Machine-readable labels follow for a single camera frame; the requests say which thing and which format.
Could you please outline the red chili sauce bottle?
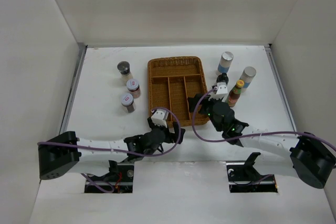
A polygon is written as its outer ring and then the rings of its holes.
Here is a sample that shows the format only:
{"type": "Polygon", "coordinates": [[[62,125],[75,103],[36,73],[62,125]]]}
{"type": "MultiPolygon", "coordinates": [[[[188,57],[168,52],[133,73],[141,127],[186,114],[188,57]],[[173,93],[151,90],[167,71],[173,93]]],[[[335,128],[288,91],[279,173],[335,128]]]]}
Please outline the red chili sauce bottle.
{"type": "Polygon", "coordinates": [[[234,107],[238,101],[238,99],[240,98],[241,95],[241,90],[244,87],[245,83],[243,80],[239,79],[235,86],[231,89],[231,91],[229,92],[227,98],[226,98],[226,103],[230,106],[230,107],[234,107]]]}

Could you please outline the white-lid brown sauce jar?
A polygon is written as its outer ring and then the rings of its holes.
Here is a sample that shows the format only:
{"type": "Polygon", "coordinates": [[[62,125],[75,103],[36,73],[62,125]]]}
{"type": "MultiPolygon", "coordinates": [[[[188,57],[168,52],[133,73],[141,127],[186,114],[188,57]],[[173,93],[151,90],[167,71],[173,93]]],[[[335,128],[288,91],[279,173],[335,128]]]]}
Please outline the white-lid brown sauce jar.
{"type": "Polygon", "coordinates": [[[134,98],[131,94],[129,93],[124,93],[121,97],[120,97],[120,101],[121,101],[121,105],[123,107],[123,109],[127,112],[127,113],[132,113],[135,111],[135,103],[134,103],[134,98]]]}

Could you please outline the white-lid dark sauce jar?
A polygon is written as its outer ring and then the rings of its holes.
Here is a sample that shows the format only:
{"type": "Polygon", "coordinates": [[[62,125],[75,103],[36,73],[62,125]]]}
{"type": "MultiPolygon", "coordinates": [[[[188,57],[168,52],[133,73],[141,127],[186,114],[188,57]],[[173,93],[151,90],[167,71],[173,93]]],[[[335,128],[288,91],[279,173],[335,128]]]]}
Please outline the white-lid dark sauce jar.
{"type": "Polygon", "coordinates": [[[129,79],[126,83],[129,93],[134,99],[137,99],[141,95],[140,85],[137,79],[129,79]]]}

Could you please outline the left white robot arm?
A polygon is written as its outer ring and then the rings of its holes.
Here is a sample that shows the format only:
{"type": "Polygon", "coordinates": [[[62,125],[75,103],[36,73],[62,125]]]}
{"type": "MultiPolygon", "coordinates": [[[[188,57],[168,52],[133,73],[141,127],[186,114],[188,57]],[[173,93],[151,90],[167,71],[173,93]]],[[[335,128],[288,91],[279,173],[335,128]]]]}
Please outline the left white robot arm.
{"type": "Polygon", "coordinates": [[[118,175],[117,165],[164,155],[163,144],[174,147],[181,144],[185,129],[174,121],[174,131],[171,132],[164,113],[160,111],[159,114],[148,118],[149,132],[121,140],[87,140],[77,137],[74,131],[68,131],[39,142],[39,178],[51,180],[66,173],[82,173],[103,177],[110,182],[118,175]]]}

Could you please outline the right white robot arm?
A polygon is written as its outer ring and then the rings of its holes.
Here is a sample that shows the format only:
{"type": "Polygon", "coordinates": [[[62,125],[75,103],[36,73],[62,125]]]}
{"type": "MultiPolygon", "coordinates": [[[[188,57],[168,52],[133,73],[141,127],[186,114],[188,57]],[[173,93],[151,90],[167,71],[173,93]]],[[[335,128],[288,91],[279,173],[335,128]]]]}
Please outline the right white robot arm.
{"type": "Polygon", "coordinates": [[[187,100],[192,116],[208,116],[215,130],[222,134],[219,142],[255,149],[245,161],[229,164],[230,182],[248,187],[282,175],[296,177],[313,188],[325,187],[335,169],[335,146],[311,133],[266,132],[239,121],[227,103],[214,98],[219,90],[215,87],[187,100]]]}

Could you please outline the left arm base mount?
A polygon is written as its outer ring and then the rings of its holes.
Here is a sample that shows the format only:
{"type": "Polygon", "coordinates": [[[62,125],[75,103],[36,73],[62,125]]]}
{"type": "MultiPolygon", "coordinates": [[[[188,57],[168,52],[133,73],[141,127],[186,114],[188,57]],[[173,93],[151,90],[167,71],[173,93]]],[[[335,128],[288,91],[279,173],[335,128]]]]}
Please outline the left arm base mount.
{"type": "Polygon", "coordinates": [[[103,176],[88,175],[84,193],[128,194],[133,192],[134,164],[110,162],[109,172],[103,176]]]}

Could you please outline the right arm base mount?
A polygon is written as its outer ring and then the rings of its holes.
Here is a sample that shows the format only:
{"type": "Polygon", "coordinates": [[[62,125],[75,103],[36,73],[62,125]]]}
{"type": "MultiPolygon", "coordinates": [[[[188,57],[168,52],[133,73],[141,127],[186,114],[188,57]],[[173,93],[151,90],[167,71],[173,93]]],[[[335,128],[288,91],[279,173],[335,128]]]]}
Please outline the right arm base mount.
{"type": "Polygon", "coordinates": [[[231,193],[277,193],[275,176],[261,175],[254,168],[261,154],[253,152],[245,161],[226,162],[229,191],[231,193]]]}

